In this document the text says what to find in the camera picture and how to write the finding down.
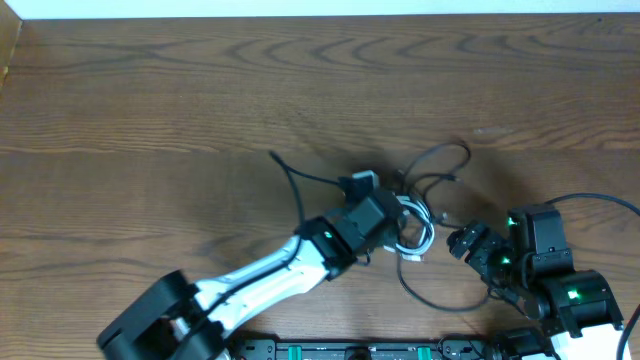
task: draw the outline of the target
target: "green light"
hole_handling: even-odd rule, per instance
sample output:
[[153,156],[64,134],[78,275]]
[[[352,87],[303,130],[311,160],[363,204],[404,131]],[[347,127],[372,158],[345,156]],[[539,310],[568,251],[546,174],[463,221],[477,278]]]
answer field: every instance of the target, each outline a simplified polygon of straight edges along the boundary
[[567,294],[569,295],[569,299],[580,299],[580,294],[575,290],[571,290]]

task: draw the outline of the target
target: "tabletop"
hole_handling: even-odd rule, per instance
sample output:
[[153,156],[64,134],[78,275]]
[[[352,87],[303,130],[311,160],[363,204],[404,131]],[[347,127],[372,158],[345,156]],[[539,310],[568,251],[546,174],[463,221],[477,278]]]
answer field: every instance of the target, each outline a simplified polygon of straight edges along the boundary
[[[28,21],[0,95],[0,358],[100,358],[95,338],[159,277],[259,259],[297,224],[267,152],[325,176],[388,178],[451,139],[463,183],[432,194],[450,221],[592,191],[640,204],[640,15]],[[421,165],[443,171],[447,151]],[[342,195],[298,181],[308,216]],[[640,299],[640,219],[558,205],[577,269]],[[476,302],[478,275],[437,228],[406,279]],[[283,339],[425,339],[530,324],[491,301],[451,314],[373,254],[244,329]],[[640,332],[632,350],[640,356]]]

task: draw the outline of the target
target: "white backdrop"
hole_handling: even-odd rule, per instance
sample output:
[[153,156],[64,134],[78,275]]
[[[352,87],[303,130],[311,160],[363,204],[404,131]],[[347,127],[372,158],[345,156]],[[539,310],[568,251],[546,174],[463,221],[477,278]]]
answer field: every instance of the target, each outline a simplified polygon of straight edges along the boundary
[[5,0],[22,19],[640,12],[640,0]]

